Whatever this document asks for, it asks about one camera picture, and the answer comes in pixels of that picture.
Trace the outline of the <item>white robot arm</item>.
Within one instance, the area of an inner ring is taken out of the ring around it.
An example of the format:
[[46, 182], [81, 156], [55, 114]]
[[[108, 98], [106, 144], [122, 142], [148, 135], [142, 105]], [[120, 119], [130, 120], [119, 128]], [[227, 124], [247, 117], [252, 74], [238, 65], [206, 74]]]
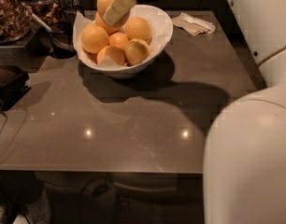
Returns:
[[205, 224], [286, 224], [286, 0], [227, 1], [266, 87], [209, 129]]

